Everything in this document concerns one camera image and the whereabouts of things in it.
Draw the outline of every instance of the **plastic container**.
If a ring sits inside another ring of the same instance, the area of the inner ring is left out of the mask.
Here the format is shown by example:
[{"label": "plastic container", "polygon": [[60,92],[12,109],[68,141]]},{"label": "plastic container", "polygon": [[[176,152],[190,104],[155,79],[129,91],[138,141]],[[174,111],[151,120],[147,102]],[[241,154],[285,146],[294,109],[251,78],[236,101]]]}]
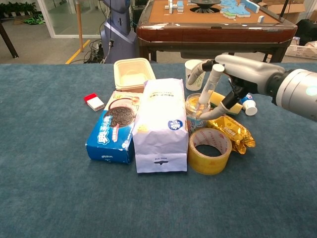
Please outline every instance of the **plastic container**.
[{"label": "plastic container", "polygon": [[122,59],[113,65],[115,88],[118,91],[143,92],[144,83],[156,79],[145,58]]},{"label": "plastic container", "polygon": [[244,98],[240,100],[242,104],[242,109],[245,111],[246,115],[253,116],[258,112],[256,108],[256,102],[253,100],[253,97],[248,93]]},{"label": "plastic container", "polygon": [[317,60],[317,48],[290,45],[285,55]]},{"label": "plastic container", "polygon": [[200,104],[199,108],[196,108],[200,95],[200,93],[193,93],[186,99],[185,108],[189,135],[198,129],[206,127],[207,125],[207,122],[199,119],[199,116],[210,110],[210,103],[207,103],[206,105]]}]

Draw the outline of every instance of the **white cup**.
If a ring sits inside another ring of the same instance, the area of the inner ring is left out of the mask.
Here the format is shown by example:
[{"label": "white cup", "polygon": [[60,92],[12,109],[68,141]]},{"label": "white cup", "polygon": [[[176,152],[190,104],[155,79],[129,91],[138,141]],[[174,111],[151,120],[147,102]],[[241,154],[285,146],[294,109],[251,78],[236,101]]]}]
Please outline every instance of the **white cup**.
[{"label": "white cup", "polygon": [[258,109],[256,108],[256,102],[253,100],[246,100],[242,104],[242,109],[245,110],[246,115],[253,116],[258,112]]},{"label": "white cup", "polygon": [[186,88],[191,91],[198,91],[202,88],[205,72],[203,72],[192,85],[188,84],[188,78],[192,73],[193,68],[201,63],[199,59],[191,59],[185,62]]}]

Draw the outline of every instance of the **white food container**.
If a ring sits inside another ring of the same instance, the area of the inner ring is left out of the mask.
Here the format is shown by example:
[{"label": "white food container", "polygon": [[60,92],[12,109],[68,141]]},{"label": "white food container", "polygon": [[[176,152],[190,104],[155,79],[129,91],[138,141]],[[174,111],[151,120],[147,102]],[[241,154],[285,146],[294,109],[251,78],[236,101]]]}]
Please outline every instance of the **white food container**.
[{"label": "white food container", "polygon": [[113,65],[115,88],[118,91],[143,92],[144,83],[156,79],[145,58],[122,59]]}]

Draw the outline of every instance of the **yellow floor line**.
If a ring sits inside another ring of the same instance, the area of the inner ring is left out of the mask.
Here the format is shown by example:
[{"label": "yellow floor line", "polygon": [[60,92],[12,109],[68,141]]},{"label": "yellow floor line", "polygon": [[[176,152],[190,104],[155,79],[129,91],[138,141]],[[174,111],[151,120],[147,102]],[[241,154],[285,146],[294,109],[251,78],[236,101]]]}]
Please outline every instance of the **yellow floor line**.
[{"label": "yellow floor line", "polygon": [[[88,45],[88,43],[90,42],[90,40],[87,40],[84,44],[83,44],[83,48],[85,48],[86,47],[86,45]],[[75,54],[73,54],[73,56],[72,57],[70,57],[69,58],[69,60],[65,63],[65,64],[69,64],[69,63],[71,63],[72,61],[73,61],[73,59],[75,59],[76,58],[76,56],[78,56],[78,54],[80,53],[80,49],[78,49],[78,51],[76,51],[76,53]]]}]

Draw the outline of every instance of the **blue box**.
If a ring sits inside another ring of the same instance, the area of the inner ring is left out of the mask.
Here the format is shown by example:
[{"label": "blue box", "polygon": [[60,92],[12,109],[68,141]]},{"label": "blue box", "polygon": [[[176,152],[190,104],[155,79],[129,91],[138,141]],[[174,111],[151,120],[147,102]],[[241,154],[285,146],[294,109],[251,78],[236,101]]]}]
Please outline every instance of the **blue box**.
[{"label": "blue box", "polygon": [[131,163],[132,129],[141,97],[142,93],[113,92],[86,143],[92,160]]}]

